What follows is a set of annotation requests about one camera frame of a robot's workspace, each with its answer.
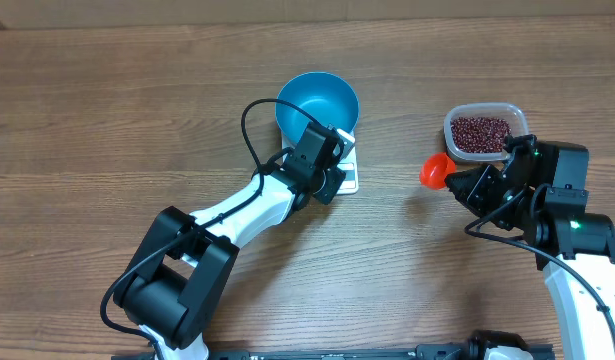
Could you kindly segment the red plastic scoop blue handle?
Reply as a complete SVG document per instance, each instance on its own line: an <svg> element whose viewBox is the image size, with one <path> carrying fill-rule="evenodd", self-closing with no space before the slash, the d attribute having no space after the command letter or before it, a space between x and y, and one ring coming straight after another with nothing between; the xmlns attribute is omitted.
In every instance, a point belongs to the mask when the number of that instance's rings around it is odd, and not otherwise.
<svg viewBox="0 0 615 360"><path fill-rule="evenodd" d="M432 190L439 190L446 186L445 179L457 170L455 162L446 153L437 153L430 156L419 172L420 183Z"/></svg>

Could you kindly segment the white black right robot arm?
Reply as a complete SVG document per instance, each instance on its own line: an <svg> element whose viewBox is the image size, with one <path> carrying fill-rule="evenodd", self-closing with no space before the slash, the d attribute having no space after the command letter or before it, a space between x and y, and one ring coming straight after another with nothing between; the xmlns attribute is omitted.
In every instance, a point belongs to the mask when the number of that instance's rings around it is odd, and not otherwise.
<svg viewBox="0 0 615 360"><path fill-rule="evenodd" d="M536 257L568 359L615 359L615 226L586 210L589 151L507 137L502 168L481 165L444 182L475 221L466 234Z"/></svg>

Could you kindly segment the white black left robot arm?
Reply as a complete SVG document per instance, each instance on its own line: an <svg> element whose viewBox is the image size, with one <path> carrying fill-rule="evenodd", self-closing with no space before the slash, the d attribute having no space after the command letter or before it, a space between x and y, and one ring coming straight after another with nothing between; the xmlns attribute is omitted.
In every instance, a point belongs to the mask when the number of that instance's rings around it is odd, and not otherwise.
<svg viewBox="0 0 615 360"><path fill-rule="evenodd" d="M105 295L153 346L155 359L205 359L208 326L240 250L311 199L330 203L345 180L338 164L354 137L310 123L278 164L270 159L242 190L186 214L170 206L152 222L125 273Z"/></svg>

